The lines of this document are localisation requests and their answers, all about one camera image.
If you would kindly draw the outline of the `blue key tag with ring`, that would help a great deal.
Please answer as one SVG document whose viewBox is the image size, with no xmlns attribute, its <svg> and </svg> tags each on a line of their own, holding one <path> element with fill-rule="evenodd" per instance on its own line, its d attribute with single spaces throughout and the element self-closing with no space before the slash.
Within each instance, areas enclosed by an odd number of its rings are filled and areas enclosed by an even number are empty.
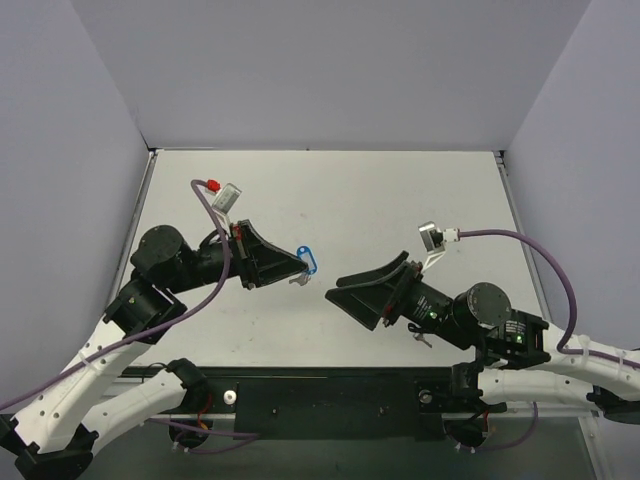
<svg viewBox="0 0 640 480">
<path fill-rule="evenodd" d="M 307 265 L 306 274 L 308 276 L 313 276 L 317 273 L 318 264 L 309 246 L 306 246 L 306 245 L 300 246 L 296 251 L 296 255 L 301 261 L 303 261 Z"/>
</svg>

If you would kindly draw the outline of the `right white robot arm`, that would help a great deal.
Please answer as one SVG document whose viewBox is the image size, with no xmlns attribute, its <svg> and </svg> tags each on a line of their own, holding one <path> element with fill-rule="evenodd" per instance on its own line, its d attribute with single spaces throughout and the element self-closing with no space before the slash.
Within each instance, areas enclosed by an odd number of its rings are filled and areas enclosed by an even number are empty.
<svg viewBox="0 0 640 480">
<path fill-rule="evenodd" d="M 450 367 L 444 384 L 421 381 L 421 403 L 484 412 L 509 402 L 565 403 L 623 424 L 639 422 L 639 354 L 592 346 L 557 351 L 559 328 L 512 307 L 498 286 L 480 282 L 449 297 L 423 280 L 401 253 L 376 270 L 342 277 L 326 299 L 368 330 L 408 322 L 416 339 L 435 336 L 474 357 Z"/>
</svg>

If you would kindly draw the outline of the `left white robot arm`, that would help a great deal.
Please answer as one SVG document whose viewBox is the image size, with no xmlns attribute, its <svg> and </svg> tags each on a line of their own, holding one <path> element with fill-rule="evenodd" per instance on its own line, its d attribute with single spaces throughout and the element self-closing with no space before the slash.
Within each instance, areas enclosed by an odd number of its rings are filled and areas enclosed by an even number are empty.
<svg viewBox="0 0 640 480">
<path fill-rule="evenodd" d="M 211 407 L 206 377 L 185 358 L 117 397 L 102 396 L 186 313 L 177 294 L 233 277 L 246 289 L 260 288 L 307 269 L 298 256 L 264 240 L 248 220 L 233 224 L 229 235 L 222 240 L 210 233 L 198 249 L 169 225 L 142 236 L 131 257 L 131 278 L 72 360 L 74 373 L 1 417 L 1 446 L 15 455 L 24 478 L 76 479 L 102 448 L 148 418 Z"/>
</svg>

